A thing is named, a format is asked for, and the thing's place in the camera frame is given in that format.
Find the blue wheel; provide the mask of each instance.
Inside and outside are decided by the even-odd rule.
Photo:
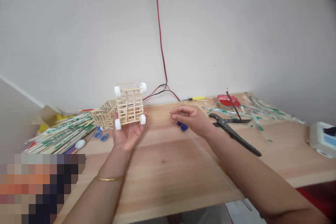
[[[101,135],[102,135],[102,132],[101,132],[101,131],[97,131],[97,132],[93,135],[93,137],[94,137],[94,138],[99,138]]]
[[[109,138],[108,134],[104,134],[101,136],[100,141],[105,142]]]

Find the white power strip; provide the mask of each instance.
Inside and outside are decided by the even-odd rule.
[[[334,127],[324,122],[317,122],[310,126],[309,145],[327,158],[336,158],[336,136],[323,132],[324,128]]]

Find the white plastic wheel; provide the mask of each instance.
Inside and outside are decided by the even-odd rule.
[[[140,124],[141,125],[144,125],[144,124],[146,124],[146,116],[145,115],[140,115]]]
[[[115,126],[116,130],[121,130],[121,124],[120,124],[120,119],[119,118],[114,121],[114,126]]]
[[[80,149],[80,148],[82,148],[82,147],[85,145],[85,143],[86,143],[86,141],[85,141],[84,139],[81,139],[81,140],[79,140],[79,141],[75,144],[75,147],[76,147],[77,149]]]
[[[121,97],[121,92],[120,92],[120,87],[119,86],[115,86],[114,87],[114,92],[115,92],[115,96],[117,98],[120,98]]]
[[[145,93],[147,91],[147,86],[145,82],[140,83],[140,93]]]

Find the red and black wire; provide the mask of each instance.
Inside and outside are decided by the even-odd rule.
[[[167,78],[166,63],[165,63],[165,59],[164,59],[165,57],[164,57],[164,55],[163,55],[163,49],[162,49],[161,25],[160,25],[160,14],[159,14],[159,0],[156,0],[156,7],[157,7],[157,16],[158,16],[157,19],[158,19],[158,21],[159,21],[159,32],[160,32],[161,54],[162,54],[163,68],[164,68],[164,72],[165,72],[164,75],[165,75],[165,77],[166,77],[166,83],[165,83],[165,84],[161,84],[160,86],[158,86],[158,87],[153,91],[153,93],[151,93],[149,96],[147,96],[147,97],[144,98],[143,100],[146,100],[147,98],[149,98],[149,97],[151,97],[151,96],[158,95],[158,94],[160,94],[160,93],[169,91],[169,92],[171,92],[171,93],[178,99],[178,101],[180,101],[180,99],[177,97],[177,95],[176,95],[173,91],[171,91],[170,88],[169,88],[169,86],[167,85],[167,83],[168,83],[168,78]],[[158,88],[160,88],[160,87],[162,87],[162,86],[164,86],[164,89],[161,90],[160,92],[154,94],[154,92],[155,92],[156,90],[158,90]]]

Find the screwdriver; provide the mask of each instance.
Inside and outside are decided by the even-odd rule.
[[[194,98],[189,98],[189,99],[186,99],[186,100],[204,100],[205,97],[204,96],[198,96],[198,97],[194,97]]]

